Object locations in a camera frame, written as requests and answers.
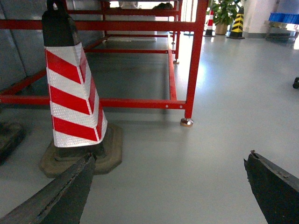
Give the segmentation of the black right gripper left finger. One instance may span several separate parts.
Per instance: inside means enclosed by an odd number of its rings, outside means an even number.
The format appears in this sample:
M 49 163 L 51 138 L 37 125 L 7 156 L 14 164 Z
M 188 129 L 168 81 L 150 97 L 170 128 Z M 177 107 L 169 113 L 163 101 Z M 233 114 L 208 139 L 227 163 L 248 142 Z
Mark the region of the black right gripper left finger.
M 31 198 L 0 219 L 2 224 L 79 224 L 90 192 L 96 156 L 87 153 Z

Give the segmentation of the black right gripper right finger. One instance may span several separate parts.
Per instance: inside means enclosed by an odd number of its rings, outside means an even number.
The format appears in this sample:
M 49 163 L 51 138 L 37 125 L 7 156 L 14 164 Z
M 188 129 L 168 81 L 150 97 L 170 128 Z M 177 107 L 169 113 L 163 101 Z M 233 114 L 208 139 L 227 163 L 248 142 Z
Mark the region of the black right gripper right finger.
M 244 167 L 267 223 L 297 224 L 299 179 L 254 150 L 244 160 Z

